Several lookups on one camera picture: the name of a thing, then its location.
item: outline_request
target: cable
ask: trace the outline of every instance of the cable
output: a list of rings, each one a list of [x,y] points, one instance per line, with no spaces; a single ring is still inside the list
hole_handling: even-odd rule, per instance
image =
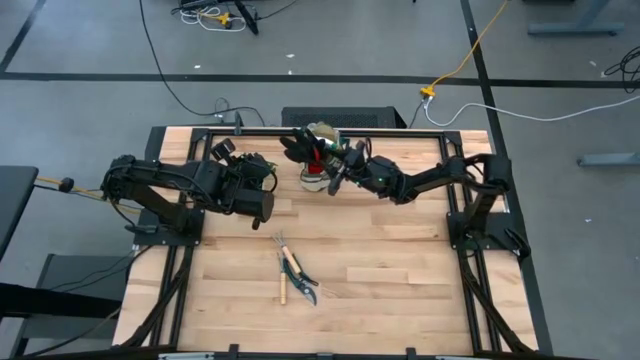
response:
[[[408,129],[411,129],[413,127],[413,123],[416,121],[416,117],[418,117],[418,111],[420,111],[420,108],[422,107],[423,104],[424,104],[424,99],[420,101],[420,103],[418,104],[418,107],[416,108],[416,111],[413,112],[413,117],[411,118],[411,123],[409,123]]]
[[[104,279],[106,279],[106,278],[108,278],[108,277],[111,277],[111,276],[113,276],[113,275],[119,274],[119,273],[123,272],[124,270],[128,270],[128,269],[130,269],[130,268],[131,268],[131,265],[133,265],[133,263],[134,263],[134,262],[135,262],[135,261],[136,261],[140,256],[142,256],[142,254],[144,254],[144,253],[146,253],[147,251],[149,251],[149,249],[151,249],[152,247],[153,247],[153,245],[151,245],[151,246],[147,246],[146,248],[144,248],[144,249],[140,250],[140,252],[139,252],[139,253],[137,253],[137,254],[136,254],[136,256],[134,256],[134,257],[133,257],[133,259],[131,259],[131,261],[129,262],[129,264],[127,264],[127,266],[121,267],[121,268],[120,268],[120,269],[118,269],[118,270],[114,270],[114,271],[112,271],[112,272],[110,272],[110,273],[108,273],[108,274],[102,275],[101,277],[99,277],[99,278],[97,278],[97,279],[95,279],[95,280],[93,280],[93,281],[91,281],[91,282],[88,282],[88,283],[86,283],[86,284],[78,285],[78,286],[76,286],[76,287],[69,288],[69,289],[64,290],[64,291],[62,291],[62,292],[64,292],[64,293],[68,293],[68,292],[71,292],[71,291],[74,291],[74,290],[82,289],[82,288],[85,288],[85,287],[87,287],[87,286],[91,286],[91,285],[93,285],[93,284],[95,284],[95,283],[98,283],[98,282],[100,282],[100,281],[102,281],[102,280],[104,280]]]
[[[476,170],[478,170],[478,172],[480,173],[480,175],[484,176],[484,173],[482,172],[482,170],[480,170],[480,168],[478,167],[478,165],[476,165],[476,164],[471,164],[471,166],[473,166],[474,168],[476,168]]]
[[[46,177],[37,177],[36,180],[38,181],[42,181],[42,182],[47,182],[50,184],[56,184],[56,185],[60,185],[62,184],[61,181],[55,180],[55,179],[51,179],[51,178],[46,178]],[[60,191],[60,189],[56,189],[53,187],[49,187],[49,186],[42,186],[42,185],[38,185],[38,184],[34,184],[34,187],[38,188],[38,189],[43,189],[43,190],[51,190],[51,191],[55,191],[55,192],[59,192],[59,193],[63,193],[63,194],[69,194],[69,195],[76,195],[76,196],[80,196],[86,199],[90,199],[90,200],[95,200],[95,201],[100,201],[100,202],[106,202],[106,200],[103,200],[101,196],[93,194],[93,192],[95,191],[100,191],[100,190],[96,190],[96,189],[92,189],[92,190],[87,190],[87,189],[83,189],[83,188],[79,188],[79,187],[73,187],[71,189],[71,191],[69,192],[64,192],[64,191]],[[130,205],[125,205],[125,204],[118,204],[118,207],[121,208],[122,211],[131,214],[131,215],[138,215],[140,214],[140,210],[142,210],[142,208],[138,208],[135,206],[130,206]]]
[[[104,325],[106,325],[109,322],[109,320],[111,320],[114,316],[116,316],[120,312],[120,310],[121,310],[121,308],[117,308],[114,312],[112,312],[111,314],[107,315],[107,317],[104,320],[102,320],[98,325],[92,327],[91,329],[88,329],[88,330],[82,332],[79,335],[76,335],[76,336],[74,336],[74,337],[72,337],[72,338],[70,338],[68,340],[65,340],[65,341],[59,343],[59,344],[50,346],[50,347],[48,347],[46,349],[38,350],[38,351],[32,352],[30,354],[19,356],[19,357],[13,358],[12,360],[34,358],[34,357],[36,357],[38,355],[46,354],[46,353],[51,352],[53,350],[59,349],[59,348],[65,346],[67,344],[70,344],[70,343],[72,343],[72,342],[74,342],[74,341],[76,341],[76,340],[78,340],[80,338],[83,338],[83,337],[89,335],[90,333],[98,330],[99,328],[103,327]]]
[[[215,112],[220,112],[220,110],[218,110],[218,102],[220,100],[222,100],[224,102],[224,104],[225,104],[225,109],[222,110],[222,111],[227,111],[231,107],[231,104],[229,103],[229,100],[223,98],[222,96],[216,99],[216,101],[215,101],[215,103],[213,105],[213,110]]]
[[[535,121],[543,121],[543,122],[552,122],[552,121],[560,121],[560,120],[565,120],[565,119],[569,119],[575,116],[579,116],[579,115],[583,115],[592,111],[596,111],[596,110],[604,110],[604,109],[609,109],[609,108],[613,108],[616,106],[621,106],[624,104],[628,104],[632,101],[636,101],[640,99],[640,96],[636,96],[636,97],[632,97],[631,99],[627,99],[618,103],[614,103],[614,104],[608,104],[608,105],[601,105],[601,106],[596,106],[596,107],[592,107],[589,109],[585,109],[582,111],[578,111],[576,113],[573,114],[568,114],[568,115],[564,115],[564,116],[559,116],[559,117],[555,117],[555,118],[537,118],[534,116],[528,116],[528,115],[522,115],[522,114],[517,114],[511,111],[507,111],[507,110],[502,110],[502,109],[498,109],[495,108],[493,106],[488,106],[488,105],[484,105],[484,104],[478,104],[478,103],[468,103],[465,106],[463,106],[462,108],[460,108],[460,110],[458,110],[458,112],[453,116],[453,118],[451,120],[449,120],[448,122],[441,124],[438,123],[436,121],[434,121],[433,119],[431,119],[431,117],[429,116],[429,105],[431,105],[431,102],[433,101],[433,97],[430,96],[427,100],[427,103],[424,105],[424,114],[427,117],[427,120],[429,120],[430,123],[432,123],[433,125],[439,126],[439,127],[446,127],[449,126],[451,124],[453,124],[456,119],[458,118],[458,116],[460,116],[460,114],[468,107],[470,106],[477,106],[477,107],[481,107],[481,108],[485,108],[485,109],[491,109],[494,111],[497,111],[499,113],[502,114],[507,114],[507,115],[511,115],[511,116],[515,116],[515,117],[519,117],[519,118],[523,118],[523,119],[528,119],[528,120],[535,120]]]
[[[636,91],[636,83],[640,82],[640,62],[638,62],[638,66],[635,69],[628,70],[627,67],[630,62],[640,57],[640,46],[631,49],[619,63],[609,67],[604,71],[605,75],[613,75],[620,71],[622,73],[622,86],[624,87],[624,91],[627,94],[631,94]]]
[[[120,211],[120,209],[118,208],[118,204],[116,204],[115,201],[111,201],[111,206],[113,206],[113,209],[118,213],[118,215],[120,215],[121,218],[128,222],[133,229],[136,228],[136,224],[133,222],[133,220],[126,217],[126,215],[123,214],[122,211]]]
[[[234,108],[230,108],[230,109],[226,109],[226,110],[221,110],[221,111],[214,111],[214,112],[210,112],[210,113],[201,113],[201,112],[197,112],[194,111],[192,109],[190,109],[189,107],[187,107],[182,100],[180,100],[180,98],[178,97],[178,95],[176,95],[176,93],[173,91],[173,89],[171,89],[171,86],[169,86],[169,83],[167,82],[167,79],[164,76],[164,73],[162,72],[162,68],[160,67],[160,62],[158,61],[158,56],[156,55],[156,50],[153,47],[153,42],[151,41],[151,36],[149,35],[149,29],[147,29],[147,21],[145,20],[145,16],[144,16],[144,7],[142,5],[142,0],[138,0],[138,4],[140,5],[140,18],[142,19],[142,27],[144,28],[144,33],[147,37],[147,42],[149,43],[149,48],[151,49],[151,54],[153,55],[153,61],[156,64],[156,68],[158,69],[158,74],[160,75],[160,79],[162,79],[162,83],[164,84],[164,86],[167,88],[167,90],[169,90],[169,93],[171,93],[171,96],[173,96],[173,98],[178,102],[178,104],[180,104],[180,106],[182,106],[183,109],[187,110],[188,112],[194,114],[194,115],[198,115],[198,116],[214,116],[214,115],[220,115],[220,114],[224,114],[227,112],[231,112],[231,111],[238,111],[238,110],[251,110],[253,112],[256,113],[256,115],[258,115],[258,118],[260,119],[260,122],[262,123],[262,126],[267,126],[264,119],[262,118],[262,115],[260,115],[260,112],[258,111],[258,109],[254,108],[254,107],[250,107],[250,106],[238,106],[238,107],[234,107]]]
[[[87,280],[88,278],[92,277],[93,275],[97,275],[97,274],[101,274],[101,273],[105,273],[108,271],[111,271],[114,267],[116,267],[119,263],[122,262],[122,260],[125,260],[126,258],[128,258],[129,256],[131,256],[131,254],[134,253],[134,250],[129,251],[129,253],[127,253],[127,255],[121,257],[120,259],[118,259],[116,262],[114,262],[113,264],[111,264],[111,266],[109,266],[108,268],[104,269],[104,270],[97,270],[94,271],[92,273],[90,273],[89,275],[83,277],[82,279],[78,280],[78,281],[70,281],[70,282],[66,282],[66,283],[62,283],[60,285],[56,285],[52,288],[49,288],[48,290],[57,290],[61,287],[64,286],[69,286],[69,285],[76,285],[76,284],[80,284],[83,283],[85,280]]]
[[[269,15],[267,15],[267,16],[261,16],[261,17],[256,18],[256,21],[264,20],[264,19],[268,19],[268,18],[272,17],[273,15],[276,15],[276,14],[278,14],[279,12],[286,10],[287,8],[289,8],[290,6],[292,6],[293,4],[295,4],[295,3],[297,3],[297,2],[298,2],[298,0],[293,0],[293,1],[292,1],[292,2],[290,2],[288,5],[285,5],[285,6],[281,7],[280,9],[278,9],[278,10],[276,10],[276,11],[272,12],[271,14],[269,14]]]
[[[442,81],[442,80],[444,80],[444,79],[446,79],[448,77],[451,77],[451,76],[459,73],[460,70],[462,70],[464,65],[471,58],[471,55],[473,55],[474,51],[476,51],[476,48],[480,44],[480,40],[482,40],[484,35],[487,33],[487,30],[489,30],[491,25],[493,25],[493,23],[498,19],[500,14],[502,14],[502,11],[507,7],[508,3],[509,3],[509,0],[504,0],[504,2],[502,3],[502,6],[500,6],[500,9],[498,9],[498,12],[496,13],[496,15],[493,17],[493,19],[491,19],[491,21],[489,21],[489,24],[487,24],[487,26],[484,28],[484,30],[482,30],[482,32],[480,33],[480,36],[478,36],[478,39],[473,44],[473,46],[471,47],[471,50],[469,51],[467,56],[464,58],[464,60],[462,60],[462,63],[460,64],[460,66],[458,66],[458,68],[456,70],[454,70],[454,71],[452,71],[452,72],[450,72],[448,74],[440,76],[438,79],[436,79],[436,81],[432,82],[431,85],[427,86],[426,88],[420,89],[420,93],[423,96],[425,96],[425,97],[427,97],[427,96],[432,96],[432,97],[436,96],[436,93],[435,93],[436,84],[438,84],[440,81]]]
[[[273,186],[271,187],[271,190],[269,190],[269,192],[273,193],[278,188],[278,177],[276,176],[276,172],[274,170],[270,170],[270,172],[271,176],[273,176]]]
[[[229,18],[228,20],[230,22],[233,22],[234,20],[239,20],[242,21],[243,26],[241,29],[218,29],[218,28],[208,28],[204,25],[204,23],[202,22],[202,19],[218,19],[218,17],[220,16],[220,14],[222,14],[222,11],[220,11],[220,8],[215,7],[215,6],[210,6],[210,7],[206,7],[202,10],[197,10],[197,11],[184,11],[184,10],[180,10],[180,20],[187,24],[187,25],[195,25],[195,24],[199,24],[203,29],[207,30],[207,31],[220,31],[220,32],[240,32],[244,29],[247,28],[247,23],[244,20],[244,18],[241,17],[234,17],[234,18]]]
[[[151,329],[155,326],[158,319],[163,316],[164,310],[178,291],[185,280],[188,278],[189,267],[191,266],[191,257],[184,256],[178,271],[173,275],[173,279],[169,283],[166,291],[158,298],[147,317],[142,324],[134,331],[133,335],[120,344],[120,347],[138,347],[141,346]]]

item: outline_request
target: wire bundle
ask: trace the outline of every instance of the wire bundle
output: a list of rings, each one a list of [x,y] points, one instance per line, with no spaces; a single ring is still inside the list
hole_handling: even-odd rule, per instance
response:
[[[221,31],[221,32],[240,32],[247,28],[247,22],[241,17],[230,17],[229,21],[233,23],[233,21],[241,21],[242,28],[240,29],[219,29],[219,28],[211,28],[205,25],[206,21],[203,19],[215,19],[216,17],[222,15],[222,11],[220,8],[216,6],[208,6],[202,10],[193,10],[193,11],[184,11],[180,10],[180,20],[187,25],[200,25],[203,29],[207,31]]]
[[[631,94],[638,88],[637,83],[640,83],[640,60],[633,62],[633,60],[640,58],[640,46],[631,49],[619,63],[611,66],[604,71],[604,74],[609,76],[617,73],[622,73],[622,86],[627,94]]]

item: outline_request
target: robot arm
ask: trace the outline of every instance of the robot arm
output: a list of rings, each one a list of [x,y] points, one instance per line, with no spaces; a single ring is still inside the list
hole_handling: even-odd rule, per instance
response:
[[[263,180],[272,174],[269,163],[259,154],[231,156],[235,148],[226,139],[213,149],[218,161],[192,161],[185,165],[163,164],[121,156],[111,163],[101,189],[105,199],[117,203],[133,200],[155,213],[160,223],[176,232],[188,231],[192,212],[201,209],[229,215],[238,213],[254,217],[253,228],[267,222],[273,209],[273,194],[262,190]],[[185,193],[193,208],[171,203],[151,186]],[[155,232],[156,228],[127,227],[134,232]]]
[[[287,150],[285,155],[295,162],[317,163],[331,177],[329,195],[334,196],[343,180],[351,181],[376,195],[389,198],[396,204],[407,204],[423,192],[449,185],[462,184],[485,195],[498,196],[508,190],[507,179],[511,161],[492,154],[480,154],[469,158],[453,156],[432,169],[408,175],[390,159],[371,156],[371,141],[358,141],[355,147],[331,149],[324,146],[310,131],[294,130],[296,141],[281,138]],[[339,166],[328,166],[328,157],[339,159]],[[469,166],[483,164],[482,182],[467,170]]]

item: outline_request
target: yellow plug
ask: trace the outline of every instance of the yellow plug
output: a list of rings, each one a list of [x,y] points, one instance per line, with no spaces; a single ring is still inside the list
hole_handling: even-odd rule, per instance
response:
[[[435,97],[436,96],[436,92],[433,89],[433,85],[429,85],[426,88],[422,88],[420,89],[420,94],[422,94],[422,96],[424,97]]]
[[[220,21],[220,24],[222,24],[222,26],[224,26],[225,28],[228,28],[231,25],[229,15],[230,15],[229,13],[224,13],[221,16],[218,16],[216,19]]]

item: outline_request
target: white cable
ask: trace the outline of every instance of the white cable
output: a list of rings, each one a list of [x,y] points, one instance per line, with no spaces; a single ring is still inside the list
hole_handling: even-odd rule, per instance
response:
[[[205,9],[203,9],[202,11],[182,11],[182,10],[180,10],[180,20],[183,23],[187,24],[187,25],[199,24],[203,29],[205,29],[207,31],[240,32],[240,31],[242,31],[242,30],[247,28],[247,23],[243,18],[231,18],[231,19],[229,19],[229,21],[234,21],[234,20],[242,21],[244,26],[242,28],[240,28],[240,29],[209,28],[202,21],[203,18],[206,18],[206,16],[202,16],[202,15],[219,16],[220,14],[222,14],[222,11],[220,11],[220,8],[215,7],[215,6],[207,7]]]
[[[427,117],[427,120],[429,120],[430,123],[432,123],[433,125],[439,126],[439,127],[446,127],[449,126],[451,124],[453,124],[456,119],[458,118],[458,116],[460,116],[460,114],[469,106],[477,106],[477,107],[481,107],[481,108],[485,108],[485,109],[491,109],[491,110],[495,110],[499,113],[503,113],[503,114],[507,114],[507,115],[511,115],[511,116],[515,116],[515,117],[519,117],[519,118],[523,118],[523,119],[529,119],[529,120],[536,120],[536,121],[543,121],[543,122],[551,122],[551,121],[559,121],[559,120],[565,120],[565,119],[569,119],[575,116],[579,116],[582,114],[586,114],[592,111],[596,111],[596,110],[604,110],[604,109],[609,109],[609,108],[613,108],[616,106],[620,106],[620,105],[624,105],[624,104],[628,104],[632,101],[636,101],[640,99],[640,96],[636,96],[636,97],[632,97],[631,99],[627,99],[615,104],[608,104],[608,105],[601,105],[601,106],[596,106],[596,107],[592,107],[586,110],[582,110],[582,111],[578,111],[576,113],[573,114],[569,114],[569,115],[564,115],[564,116],[559,116],[559,117],[555,117],[555,118],[537,118],[534,116],[527,116],[527,115],[522,115],[522,114],[517,114],[511,111],[507,111],[507,110],[502,110],[502,109],[498,109],[495,108],[493,106],[487,106],[484,104],[478,104],[478,103],[468,103],[465,106],[463,106],[462,108],[460,108],[460,110],[458,110],[458,112],[453,116],[453,118],[451,120],[449,120],[448,122],[441,124],[438,123],[436,121],[434,121],[433,119],[431,119],[431,117],[429,116],[429,105],[431,105],[431,102],[433,101],[433,96],[429,96],[429,98],[427,99],[427,103],[424,104],[424,100],[422,101],[422,103],[424,104],[424,114]]]

